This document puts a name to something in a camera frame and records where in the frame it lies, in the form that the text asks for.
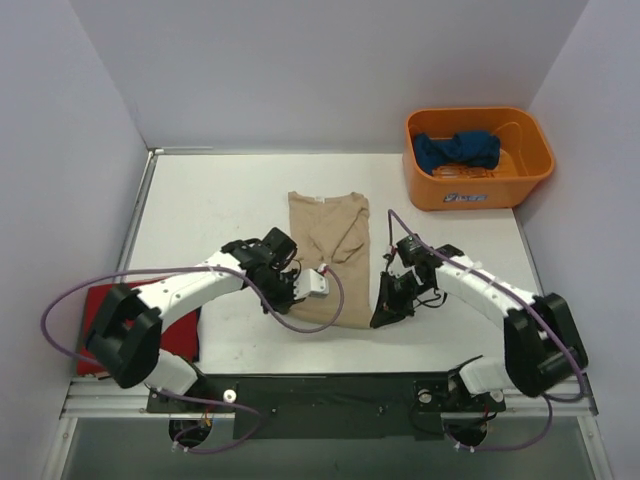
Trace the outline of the folded red t shirt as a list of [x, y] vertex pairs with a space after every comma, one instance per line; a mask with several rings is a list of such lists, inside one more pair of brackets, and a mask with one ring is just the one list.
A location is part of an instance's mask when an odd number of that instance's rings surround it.
[[[90, 287], [87, 290], [84, 305], [82, 333], [80, 335], [79, 346], [77, 352], [91, 360], [95, 356], [91, 354], [86, 346], [86, 335], [90, 330], [90, 326], [96, 316], [99, 307], [107, 296], [107, 293], [115, 284], [103, 284]], [[172, 324], [162, 335], [161, 347], [173, 354], [186, 358], [189, 361], [197, 361], [199, 359], [199, 337], [198, 323], [201, 316], [201, 310], [197, 309], [189, 314], [181, 317]], [[76, 374], [78, 376], [102, 375], [106, 372], [105, 368], [94, 365], [87, 360], [79, 360], [76, 364]]]

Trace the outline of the orange plastic basket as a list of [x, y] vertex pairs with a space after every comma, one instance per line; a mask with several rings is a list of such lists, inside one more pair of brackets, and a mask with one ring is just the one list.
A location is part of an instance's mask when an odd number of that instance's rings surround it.
[[423, 109], [405, 134], [408, 194], [424, 211], [513, 208], [555, 167], [534, 117], [514, 107]]

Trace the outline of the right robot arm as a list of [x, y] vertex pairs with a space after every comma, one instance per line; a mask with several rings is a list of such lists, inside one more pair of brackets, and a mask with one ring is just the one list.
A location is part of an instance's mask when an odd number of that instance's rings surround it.
[[567, 301], [541, 296], [499, 280], [450, 244], [437, 249], [408, 235], [392, 246], [385, 260], [399, 260], [405, 271], [383, 271], [370, 326], [378, 329], [414, 315], [428, 291], [453, 296], [491, 321], [503, 334], [499, 358], [478, 356], [455, 367], [446, 396], [469, 409], [482, 394], [515, 388], [523, 395], [544, 395], [570, 376], [580, 378], [589, 359]]

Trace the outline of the crumpled blue t shirt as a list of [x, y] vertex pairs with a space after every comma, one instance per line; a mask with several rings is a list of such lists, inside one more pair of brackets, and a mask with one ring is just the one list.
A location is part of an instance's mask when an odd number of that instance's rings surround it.
[[417, 165], [426, 174], [447, 165], [494, 170], [500, 160], [501, 141], [483, 130], [454, 134], [448, 139], [434, 139], [425, 133], [413, 139]]

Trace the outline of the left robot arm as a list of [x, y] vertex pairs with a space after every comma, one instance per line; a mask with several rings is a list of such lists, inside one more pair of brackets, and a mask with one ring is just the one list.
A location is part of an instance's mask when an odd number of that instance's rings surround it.
[[131, 288], [112, 287], [86, 337], [86, 348], [123, 389], [147, 384], [170, 391], [184, 412], [199, 409], [206, 388], [188, 361], [161, 348], [163, 333], [206, 303], [248, 286], [263, 303], [285, 314], [312, 292], [313, 270], [286, 267], [297, 253], [295, 242], [277, 228], [262, 240], [224, 245], [194, 272], [181, 273]]

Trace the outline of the beige t shirt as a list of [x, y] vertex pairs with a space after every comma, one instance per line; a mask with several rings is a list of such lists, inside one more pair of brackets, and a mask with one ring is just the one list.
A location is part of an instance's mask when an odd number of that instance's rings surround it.
[[290, 236], [296, 242], [296, 259], [303, 268], [328, 265], [329, 294], [308, 298], [294, 306], [297, 319], [328, 323], [339, 302], [343, 309], [335, 324], [344, 328], [370, 327], [370, 235], [368, 199], [356, 192], [339, 197], [288, 194]]

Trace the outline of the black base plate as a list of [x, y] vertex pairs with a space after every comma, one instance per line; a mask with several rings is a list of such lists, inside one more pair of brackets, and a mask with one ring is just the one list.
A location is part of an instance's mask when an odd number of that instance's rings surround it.
[[191, 394], [191, 401], [160, 393], [148, 397], [154, 414], [212, 420], [234, 417], [235, 440], [381, 439], [443, 436], [443, 415], [479, 429], [505, 411], [501, 397], [471, 395], [447, 372], [309, 375], [216, 375]]

